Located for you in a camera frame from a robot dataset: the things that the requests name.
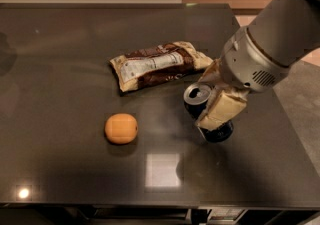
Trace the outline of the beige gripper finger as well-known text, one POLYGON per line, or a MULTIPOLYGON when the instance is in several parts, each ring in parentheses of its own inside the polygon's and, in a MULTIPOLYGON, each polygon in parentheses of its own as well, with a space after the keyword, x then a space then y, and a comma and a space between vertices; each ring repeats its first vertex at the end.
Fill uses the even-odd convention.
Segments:
POLYGON ((199 78, 200 83, 207 83, 210 85, 217 85, 222 82, 222 77, 220 74, 220 60, 215 59, 208 68, 204 71, 204 73, 199 78))
POLYGON ((218 129, 244 110, 248 94, 234 87, 214 88, 195 125, 209 131, 218 129))

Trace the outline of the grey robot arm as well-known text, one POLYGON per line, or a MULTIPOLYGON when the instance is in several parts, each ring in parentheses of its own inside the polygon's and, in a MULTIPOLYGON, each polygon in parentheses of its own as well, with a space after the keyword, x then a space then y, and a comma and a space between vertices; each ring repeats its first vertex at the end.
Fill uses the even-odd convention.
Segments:
POLYGON ((199 81, 213 90, 196 120, 212 131, 237 116, 247 95, 273 87, 320 47, 320 0, 272 0, 224 45, 199 81))

